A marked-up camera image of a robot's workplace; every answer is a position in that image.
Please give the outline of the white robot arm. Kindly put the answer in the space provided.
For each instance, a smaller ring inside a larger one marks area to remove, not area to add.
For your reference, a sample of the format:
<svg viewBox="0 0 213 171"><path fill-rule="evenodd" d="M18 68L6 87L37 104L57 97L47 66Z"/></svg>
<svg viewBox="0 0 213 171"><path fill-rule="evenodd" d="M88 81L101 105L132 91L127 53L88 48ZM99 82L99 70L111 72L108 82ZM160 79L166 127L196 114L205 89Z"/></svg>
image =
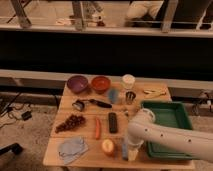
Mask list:
<svg viewBox="0 0 213 171"><path fill-rule="evenodd" d="M155 124L155 114L140 109L128 122L125 139L138 149L145 141L158 143L195 158L213 163L213 133L172 128Z"/></svg>

